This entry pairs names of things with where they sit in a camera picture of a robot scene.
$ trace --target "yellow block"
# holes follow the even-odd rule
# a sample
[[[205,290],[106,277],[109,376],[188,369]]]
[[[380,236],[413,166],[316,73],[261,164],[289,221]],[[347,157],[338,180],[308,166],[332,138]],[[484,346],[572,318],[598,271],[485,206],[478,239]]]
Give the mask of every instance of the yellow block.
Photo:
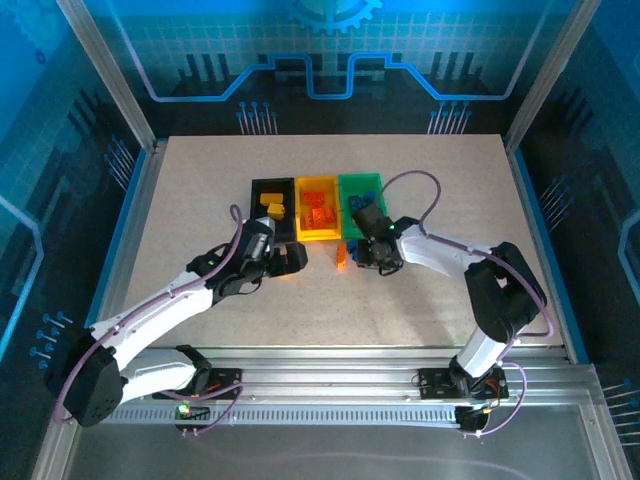
[[[270,203],[267,209],[267,215],[274,220],[282,220],[284,218],[284,205],[281,203]]]
[[[284,201],[284,194],[282,193],[262,193],[260,194],[260,205],[263,207],[269,206],[270,203],[282,203]]]

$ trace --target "table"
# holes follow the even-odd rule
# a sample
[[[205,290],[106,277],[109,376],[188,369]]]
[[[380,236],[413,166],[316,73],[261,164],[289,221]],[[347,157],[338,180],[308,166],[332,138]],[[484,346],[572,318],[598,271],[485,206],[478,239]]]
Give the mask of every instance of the table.
[[[422,168],[442,183],[428,225],[459,239],[518,245],[545,292],[540,264],[498,135],[322,135],[171,137],[142,235],[125,305],[167,285],[196,255],[229,241],[229,205],[248,215],[255,178]],[[431,202],[426,177],[385,193],[392,218],[418,217]],[[225,299],[160,338],[156,346],[364,346],[464,344],[475,328],[466,286],[407,265],[382,278],[349,263],[338,242],[307,244],[300,273],[266,279],[254,295]],[[529,331],[544,331],[539,316]],[[562,344],[558,333],[533,343]]]

